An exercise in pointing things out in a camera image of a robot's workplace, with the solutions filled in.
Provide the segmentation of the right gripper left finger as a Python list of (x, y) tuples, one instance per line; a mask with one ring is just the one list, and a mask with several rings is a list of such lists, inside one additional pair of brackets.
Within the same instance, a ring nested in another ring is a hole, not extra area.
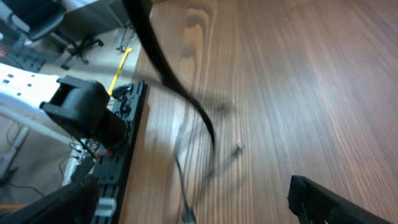
[(42, 199), (1, 218), (15, 223), (90, 223), (99, 200), (97, 178), (89, 174)]

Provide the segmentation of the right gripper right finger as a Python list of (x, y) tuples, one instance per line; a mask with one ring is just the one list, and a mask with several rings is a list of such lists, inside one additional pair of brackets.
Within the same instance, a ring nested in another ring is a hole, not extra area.
[(290, 180), (288, 203), (299, 223), (383, 224), (388, 221), (301, 176)]

